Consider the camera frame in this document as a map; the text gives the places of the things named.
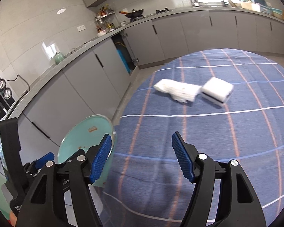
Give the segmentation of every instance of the white towel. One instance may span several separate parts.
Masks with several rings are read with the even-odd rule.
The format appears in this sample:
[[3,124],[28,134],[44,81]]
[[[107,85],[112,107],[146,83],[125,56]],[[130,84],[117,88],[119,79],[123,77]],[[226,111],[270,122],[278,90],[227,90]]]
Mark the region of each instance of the white towel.
[[201,86],[171,79],[161,79],[154,85],[154,88],[160,92],[170,94],[178,102],[193,102],[196,95],[199,94]]

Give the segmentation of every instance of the white sponge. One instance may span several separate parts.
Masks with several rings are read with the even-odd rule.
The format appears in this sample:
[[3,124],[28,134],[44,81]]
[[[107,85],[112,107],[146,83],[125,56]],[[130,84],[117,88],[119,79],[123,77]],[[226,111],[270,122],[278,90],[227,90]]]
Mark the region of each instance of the white sponge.
[[229,99],[232,91],[233,85],[231,83],[213,77],[201,88],[201,95],[222,107]]
[[193,102],[196,95],[199,94],[201,86],[162,79],[154,85],[154,88],[160,92],[170,94],[178,102]]

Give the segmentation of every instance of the frying pan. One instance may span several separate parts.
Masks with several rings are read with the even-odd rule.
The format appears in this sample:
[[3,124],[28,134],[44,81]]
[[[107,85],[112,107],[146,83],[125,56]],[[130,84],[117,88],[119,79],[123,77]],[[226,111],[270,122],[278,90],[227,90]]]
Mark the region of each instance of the frying pan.
[[144,9],[139,9],[139,10],[133,9],[130,13],[126,13],[126,12],[119,12],[119,13],[125,14],[125,16],[129,19],[134,19],[134,18],[140,17],[143,11]]

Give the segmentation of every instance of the silver screw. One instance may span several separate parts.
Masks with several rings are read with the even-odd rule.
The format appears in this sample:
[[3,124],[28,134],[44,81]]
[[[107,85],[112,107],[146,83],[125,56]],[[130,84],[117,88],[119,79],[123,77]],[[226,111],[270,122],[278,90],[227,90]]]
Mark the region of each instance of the silver screw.
[[239,163],[236,161],[236,160],[231,160],[230,163],[233,165],[233,166],[237,166]]
[[79,155],[79,156],[77,157],[77,160],[79,160],[79,161],[84,161],[84,160],[85,160],[85,156],[84,156],[84,155]]
[[205,159],[207,159],[207,155],[206,154],[199,154],[199,158],[205,160]]
[[54,163],[53,163],[52,161],[48,161],[48,162],[45,163],[45,165],[46,165],[47,167],[51,167],[53,164],[54,164]]

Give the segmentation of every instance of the spice rack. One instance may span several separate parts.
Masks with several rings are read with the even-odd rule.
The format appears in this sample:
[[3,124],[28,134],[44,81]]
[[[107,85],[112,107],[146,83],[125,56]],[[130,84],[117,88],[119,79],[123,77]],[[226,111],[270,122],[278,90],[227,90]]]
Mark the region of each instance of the spice rack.
[[102,6],[100,9],[98,16],[95,18],[96,27],[98,33],[106,30],[106,32],[111,32],[119,28],[119,22],[115,11],[107,7]]

